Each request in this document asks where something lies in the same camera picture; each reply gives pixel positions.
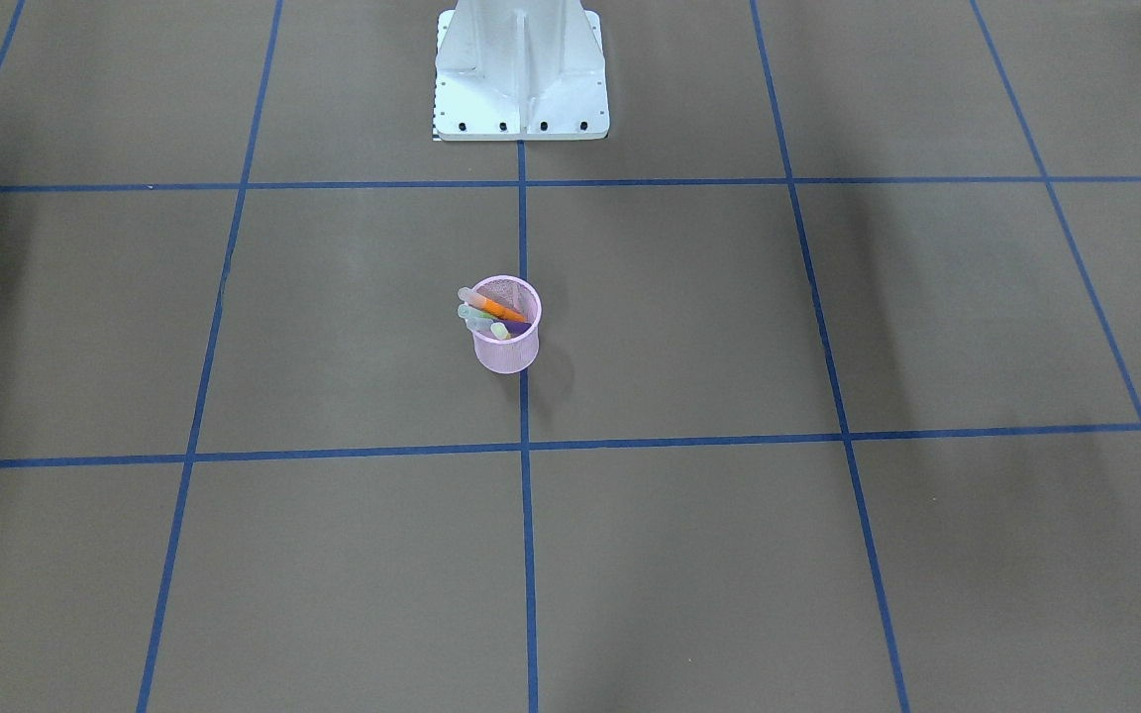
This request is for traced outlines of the purple marker pen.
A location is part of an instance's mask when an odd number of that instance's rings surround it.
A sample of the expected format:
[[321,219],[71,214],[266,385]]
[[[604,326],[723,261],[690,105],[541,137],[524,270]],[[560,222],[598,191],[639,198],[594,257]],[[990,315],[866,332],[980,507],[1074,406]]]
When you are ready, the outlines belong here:
[[[521,334],[526,333],[526,331],[529,330],[531,326],[533,326],[533,325],[529,324],[529,322],[519,322],[519,321],[502,321],[502,322],[504,322],[504,324],[507,325],[507,329],[510,329],[511,333],[513,334],[512,338],[520,337]],[[489,335],[489,322],[466,322],[464,321],[464,324],[466,324],[467,329],[471,329],[471,330],[474,330],[474,331],[476,331],[477,333],[480,333],[480,334],[488,334]]]

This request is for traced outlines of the orange highlighter pen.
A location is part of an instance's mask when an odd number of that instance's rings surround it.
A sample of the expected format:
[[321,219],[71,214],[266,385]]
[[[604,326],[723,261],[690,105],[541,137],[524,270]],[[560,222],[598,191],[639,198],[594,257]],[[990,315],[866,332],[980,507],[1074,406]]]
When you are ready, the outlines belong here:
[[475,292],[474,289],[461,287],[458,290],[458,297],[462,299],[463,303],[472,308],[472,310],[487,313],[492,319],[529,322],[525,315],[521,315],[520,311],[512,310],[512,308],[505,307],[504,303],[494,301],[494,299],[487,295]]

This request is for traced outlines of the green highlighter pen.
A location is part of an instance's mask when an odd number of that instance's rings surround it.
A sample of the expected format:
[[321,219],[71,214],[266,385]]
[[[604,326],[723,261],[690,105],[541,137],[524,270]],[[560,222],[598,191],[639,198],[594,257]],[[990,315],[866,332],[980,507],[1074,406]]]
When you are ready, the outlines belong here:
[[476,310],[470,303],[459,303],[458,315],[462,317],[466,322],[495,322],[499,321],[494,315],[489,315],[488,311]]

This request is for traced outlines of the pink mesh pen holder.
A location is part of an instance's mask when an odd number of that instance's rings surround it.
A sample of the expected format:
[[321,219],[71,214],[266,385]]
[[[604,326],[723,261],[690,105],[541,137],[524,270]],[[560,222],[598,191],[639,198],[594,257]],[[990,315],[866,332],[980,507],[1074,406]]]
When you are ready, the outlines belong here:
[[515,374],[529,368],[542,346],[540,329],[542,329],[543,303],[535,287],[516,276],[495,275],[482,279],[471,289],[504,303],[512,310],[520,311],[533,325],[526,333],[507,342],[497,342],[488,334],[468,329],[472,337],[474,353],[480,364],[497,374]]

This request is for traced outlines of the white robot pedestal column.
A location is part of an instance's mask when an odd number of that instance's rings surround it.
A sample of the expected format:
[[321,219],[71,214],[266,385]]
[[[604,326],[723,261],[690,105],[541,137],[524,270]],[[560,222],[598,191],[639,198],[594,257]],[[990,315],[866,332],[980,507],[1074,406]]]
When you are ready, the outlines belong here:
[[601,18],[578,1],[458,1],[436,32],[435,140],[610,133]]

